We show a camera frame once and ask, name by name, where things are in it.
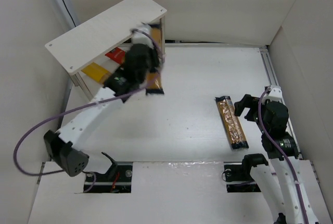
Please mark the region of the red spaghetti bag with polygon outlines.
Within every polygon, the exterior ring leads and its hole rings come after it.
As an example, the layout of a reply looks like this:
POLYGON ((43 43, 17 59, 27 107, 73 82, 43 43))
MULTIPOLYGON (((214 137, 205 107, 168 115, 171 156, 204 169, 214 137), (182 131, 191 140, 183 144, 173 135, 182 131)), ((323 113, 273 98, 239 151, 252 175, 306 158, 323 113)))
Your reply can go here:
POLYGON ((126 52, 124 50, 120 49, 119 47, 116 47, 113 50, 107 52, 105 54, 105 56, 110 58, 111 60, 113 60, 117 64, 121 65, 124 62, 125 53, 126 52))

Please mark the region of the navy label spaghetti bag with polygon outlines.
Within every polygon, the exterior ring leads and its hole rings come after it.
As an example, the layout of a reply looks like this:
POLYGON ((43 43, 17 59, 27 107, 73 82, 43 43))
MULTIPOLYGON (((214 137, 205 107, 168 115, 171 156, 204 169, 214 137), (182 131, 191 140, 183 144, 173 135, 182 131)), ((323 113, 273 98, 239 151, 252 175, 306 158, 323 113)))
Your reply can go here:
MULTIPOLYGON (((162 33, 161 33, 161 24, 153 23, 149 25, 151 27, 150 34, 154 39, 156 44, 161 47, 162 45, 162 33)), ((164 90, 162 87, 161 76, 159 71, 160 60, 159 52, 155 46, 153 46, 153 58, 152 58, 152 68, 146 76, 147 84, 146 95, 163 95, 164 90)))

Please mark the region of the clear navy-end spaghetti bag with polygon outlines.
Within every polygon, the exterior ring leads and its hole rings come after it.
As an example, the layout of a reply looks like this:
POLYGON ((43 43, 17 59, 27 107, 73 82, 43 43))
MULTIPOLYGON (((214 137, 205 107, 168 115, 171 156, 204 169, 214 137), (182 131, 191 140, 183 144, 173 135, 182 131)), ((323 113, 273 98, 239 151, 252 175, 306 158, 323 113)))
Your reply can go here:
POLYGON ((246 136, 237 116, 230 96, 216 97, 215 102, 222 119, 222 123, 233 150, 249 148, 246 136))

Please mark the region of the yellow spaghetti bag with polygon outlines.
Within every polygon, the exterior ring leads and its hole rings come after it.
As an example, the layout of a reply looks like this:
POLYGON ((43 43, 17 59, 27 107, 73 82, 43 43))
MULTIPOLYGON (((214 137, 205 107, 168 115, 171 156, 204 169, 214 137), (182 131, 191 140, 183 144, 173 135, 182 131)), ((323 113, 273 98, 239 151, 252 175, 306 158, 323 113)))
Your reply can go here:
POLYGON ((91 63, 81 71, 99 84, 103 84, 111 76, 107 69, 97 63, 91 63))

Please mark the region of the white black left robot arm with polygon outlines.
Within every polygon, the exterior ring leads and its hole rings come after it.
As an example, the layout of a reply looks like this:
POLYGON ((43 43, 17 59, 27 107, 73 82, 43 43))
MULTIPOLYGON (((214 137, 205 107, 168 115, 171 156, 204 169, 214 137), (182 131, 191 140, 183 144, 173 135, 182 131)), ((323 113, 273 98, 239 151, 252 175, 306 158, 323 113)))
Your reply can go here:
POLYGON ((123 105, 146 81, 150 72, 158 73, 162 64, 159 46, 133 44, 125 53, 124 62, 105 80, 91 100, 91 106, 81 111, 69 123, 44 134, 46 150, 54 162, 69 176, 93 172, 106 179, 116 174, 118 164, 106 152, 84 153, 84 146, 98 126, 115 110, 111 103, 123 105))

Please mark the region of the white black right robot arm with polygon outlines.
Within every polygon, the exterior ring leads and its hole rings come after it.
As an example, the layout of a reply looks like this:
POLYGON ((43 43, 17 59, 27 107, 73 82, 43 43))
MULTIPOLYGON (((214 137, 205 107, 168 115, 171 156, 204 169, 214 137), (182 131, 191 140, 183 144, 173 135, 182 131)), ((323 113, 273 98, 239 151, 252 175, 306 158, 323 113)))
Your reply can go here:
POLYGON ((281 90, 266 89, 235 103, 235 116, 249 110, 245 119, 257 124, 267 153, 244 156, 242 169, 259 187, 274 223, 319 223, 301 178, 296 142, 286 130, 289 111, 280 100, 281 90))

